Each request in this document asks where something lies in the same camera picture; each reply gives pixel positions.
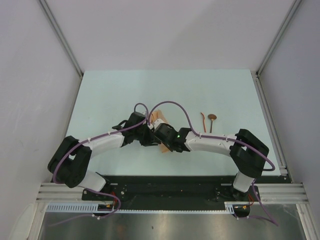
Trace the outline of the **peach cloth napkin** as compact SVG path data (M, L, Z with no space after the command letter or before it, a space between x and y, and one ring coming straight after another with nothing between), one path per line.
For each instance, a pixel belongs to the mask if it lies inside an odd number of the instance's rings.
M156 120L161 119L162 121L164 121L166 124L168 123L168 121L166 120L165 116L163 115L161 110L155 110L151 113L150 115L150 123L153 124ZM159 145L160 151L162 153L167 153L170 150L163 144L161 143Z

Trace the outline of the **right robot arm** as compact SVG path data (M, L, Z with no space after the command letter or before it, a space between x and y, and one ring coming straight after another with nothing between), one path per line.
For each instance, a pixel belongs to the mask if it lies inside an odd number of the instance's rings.
M234 135L203 135L186 127L176 131L158 119L153 124L153 134L171 152L203 151L230 157L238 168L230 188L231 196L237 201L247 197L253 181L261 177L270 151L247 129L240 129Z

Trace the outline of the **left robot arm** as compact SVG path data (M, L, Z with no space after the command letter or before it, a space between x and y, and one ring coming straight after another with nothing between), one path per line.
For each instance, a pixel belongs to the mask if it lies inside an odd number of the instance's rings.
M145 147L158 144L147 125L147 115L137 111L112 129L112 132L83 141L71 135L65 137L47 166L48 171L53 174L52 180L69 188L93 190L98 199L107 199L111 193L108 181L101 174L88 170L90 160L133 141L138 141Z

